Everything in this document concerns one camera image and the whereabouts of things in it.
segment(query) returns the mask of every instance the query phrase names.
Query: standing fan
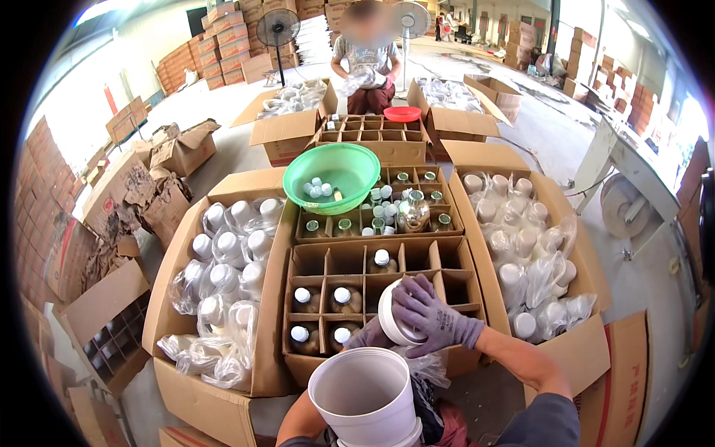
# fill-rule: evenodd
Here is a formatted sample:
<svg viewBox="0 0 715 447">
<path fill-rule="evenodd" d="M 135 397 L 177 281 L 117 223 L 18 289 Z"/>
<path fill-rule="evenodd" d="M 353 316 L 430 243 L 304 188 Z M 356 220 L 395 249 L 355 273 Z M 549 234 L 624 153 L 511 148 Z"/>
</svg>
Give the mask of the standing fan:
<svg viewBox="0 0 715 447">
<path fill-rule="evenodd" d="M 264 45 L 275 46 L 278 55 L 280 83 L 285 87 L 283 63 L 280 60 L 280 47 L 293 41 L 300 32 L 300 19 L 289 9 L 274 9 L 258 21 L 256 35 Z"/>
<path fill-rule="evenodd" d="M 403 89 L 407 90 L 407 54 L 410 51 L 410 39 L 422 37 L 427 34 L 427 31 L 432 25 L 432 18 L 429 11 L 414 1 L 401 1 L 394 5 L 397 18 L 402 25 L 403 38 Z"/>
</svg>

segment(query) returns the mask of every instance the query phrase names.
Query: white plastic bucket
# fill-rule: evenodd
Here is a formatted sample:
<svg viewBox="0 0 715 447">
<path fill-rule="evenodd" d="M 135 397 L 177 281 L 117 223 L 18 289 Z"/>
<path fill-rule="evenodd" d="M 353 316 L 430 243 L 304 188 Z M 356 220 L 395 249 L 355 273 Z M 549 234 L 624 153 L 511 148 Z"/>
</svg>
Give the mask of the white plastic bucket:
<svg viewBox="0 0 715 447">
<path fill-rule="evenodd" d="M 401 446 L 414 438 L 419 424 L 410 369 L 391 350 L 356 348 L 334 355 L 310 376 L 308 396 L 347 447 Z"/>
</svg>

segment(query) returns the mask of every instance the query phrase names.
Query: purple work glove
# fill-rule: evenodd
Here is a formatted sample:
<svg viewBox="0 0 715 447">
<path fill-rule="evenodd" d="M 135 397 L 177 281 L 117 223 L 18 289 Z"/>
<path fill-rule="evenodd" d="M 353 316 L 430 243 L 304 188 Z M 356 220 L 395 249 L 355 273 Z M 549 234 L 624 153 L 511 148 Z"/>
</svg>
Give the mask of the purple work glove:
<svg viewBox="0 0 715 447">
<path fill-rule="evenodd" d="M 393 290 L 393 315 L 427 335 L 427 341 L 407 351 L 408 358 L 434 353 L 451 345 L 474 348 L 484 322 L 469 318 L 439 299 L 422 274 L 404 277 Z"/>
<path fill-rule="evenodd" d="M 350 337 L 342 346 L 345 349 L 364 348 L 366 346 L 390 349 L 394 345 L 392 340 L 385 334 L 383 327 L 380 326 L 380 319 L 374 317 L 368 321 L 368 324 L 357 335 Z"/>
</svg>

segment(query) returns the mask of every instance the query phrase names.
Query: worker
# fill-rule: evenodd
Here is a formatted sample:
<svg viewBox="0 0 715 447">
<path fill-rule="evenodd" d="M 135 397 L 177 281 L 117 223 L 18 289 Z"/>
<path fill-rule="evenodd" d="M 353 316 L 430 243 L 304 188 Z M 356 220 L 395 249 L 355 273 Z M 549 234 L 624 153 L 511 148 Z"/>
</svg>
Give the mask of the worker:
<svg viewBox="0 0 715 447">
<path fill-rule="evenodd" d="M 405 277 L 394 289 L 393 298 L 393 315 L 427 335 L 423 345 L 407 351 L 408 358 L 434 353 L 452 345 L 464 345 L 488 355 L 522 383 L 536 390 L 533 402 L 512 420 L 495 446 L 578 446 L 580 426 L 571 400 L 571 386 L 563 371 L 546 353 L 530 343 L 485 326 L 482 320 L 469 318 L 450 308 L 439 299 L 432 283 L 424 275 L 414 279 Z M 378 318 L 370 320 L 344 344 L 345 349 L 365 346 L 394 346 L 380 327 Z M 444 427 L 444 434 L 435 445 L 476 446 L 466 438 L 465 426 L 454 430 L 448 427 L 445 420 Z M 276 446 L 317 446 L 314 441 L 325 429 L 324 420 L 305 391 L 283 419 Z"/>
<path fill-rule="evenodd" d="M 395 79 L 402 68 L 394 36 L 388 32 L 393 28 L 390 23 L 392 12 L 393 9 L 381 1 L 363 0 L 350 5 L 340 17 L 342 34 L 333 45 L 330 62 L 333 71 L 347 79 L 349 72 L 369 67 L 387 78 L 384 85 L 378 88 L 361 88 L 348 97 L 348 114 L 364 115 L 372 111 L 382 115 L 385 109 L 392 106 Z M 347 58 L 347 71 L 340 65 L 343 57 Z"/>
</svg>

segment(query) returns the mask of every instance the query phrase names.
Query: green plastic basin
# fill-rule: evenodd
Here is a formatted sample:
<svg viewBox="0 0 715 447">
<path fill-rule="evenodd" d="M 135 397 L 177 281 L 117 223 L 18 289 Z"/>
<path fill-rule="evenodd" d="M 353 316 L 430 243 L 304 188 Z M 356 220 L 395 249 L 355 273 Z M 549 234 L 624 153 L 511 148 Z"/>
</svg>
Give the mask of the green plastic basin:
<svg viewBox="0 0 715 447">
<path fill-rule="evenodd" d="M 332 195 L 313 199 L 305 194 L 303 185 L 313 177 L 337 187 L 342 200 L 336 202 Z M 303 152 L 288 165 L 283 190 L 292 202 L 308 212 L 333 216 L 360 205 L 378 178 L 380 160 L 369 149 L 350 143 L 326 144 Z"/>
</svg>

